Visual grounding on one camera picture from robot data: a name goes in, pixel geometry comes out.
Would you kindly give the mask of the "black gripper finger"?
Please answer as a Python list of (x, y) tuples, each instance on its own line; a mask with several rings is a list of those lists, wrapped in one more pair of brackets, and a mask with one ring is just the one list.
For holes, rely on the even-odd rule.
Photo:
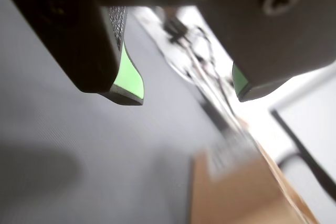
[(243, 75), (241, 102), (335, 61), (335, 0), (208, 0), (199, 10)]
[(143, 104), (143, 79), (124, 42), (126, 7), (100, 0), (12, 1), (78, 90), (120, 105)]

